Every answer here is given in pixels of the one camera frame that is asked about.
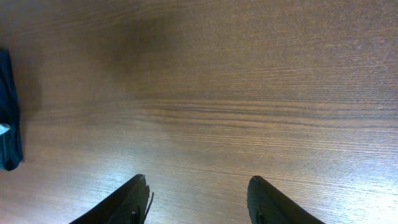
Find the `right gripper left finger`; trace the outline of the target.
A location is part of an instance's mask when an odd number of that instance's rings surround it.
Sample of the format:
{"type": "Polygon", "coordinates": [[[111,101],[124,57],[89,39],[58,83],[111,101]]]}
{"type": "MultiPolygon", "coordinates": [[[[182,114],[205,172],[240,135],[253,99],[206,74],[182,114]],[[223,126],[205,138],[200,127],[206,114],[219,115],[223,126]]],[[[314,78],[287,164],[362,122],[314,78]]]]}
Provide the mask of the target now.
{"type": "Polygon", "coordinates": [[[137,174],[71,224],[144,224],[153,199],[145,175],[137,174]]]}

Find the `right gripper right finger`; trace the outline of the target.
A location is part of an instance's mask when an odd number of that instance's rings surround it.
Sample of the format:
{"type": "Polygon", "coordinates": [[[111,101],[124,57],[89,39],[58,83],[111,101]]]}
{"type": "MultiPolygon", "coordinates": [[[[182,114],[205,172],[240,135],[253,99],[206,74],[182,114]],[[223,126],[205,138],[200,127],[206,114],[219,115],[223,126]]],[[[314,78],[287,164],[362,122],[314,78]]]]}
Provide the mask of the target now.
{"type": "Polygon", "coordinates": [[[247,205],[252,224],[324,224],[259,175],[249,181],[247,205]]]}

